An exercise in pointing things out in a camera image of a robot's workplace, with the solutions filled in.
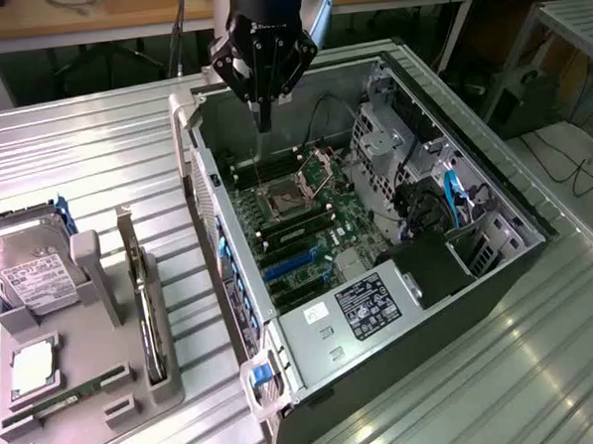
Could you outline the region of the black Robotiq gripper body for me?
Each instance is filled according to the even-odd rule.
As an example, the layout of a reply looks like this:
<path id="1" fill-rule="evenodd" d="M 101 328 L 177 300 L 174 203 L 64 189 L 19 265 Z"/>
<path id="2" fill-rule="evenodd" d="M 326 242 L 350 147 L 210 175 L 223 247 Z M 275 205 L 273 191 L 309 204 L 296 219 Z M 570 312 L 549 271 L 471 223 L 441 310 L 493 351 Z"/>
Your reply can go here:
<path id="1" fill-rule="evenodd" d="M 301 4 L 302 0 L 230 0 L 227 33 L 257 83 L 265 86 L 264 67 L 275 33 L 304 31 Z"/>

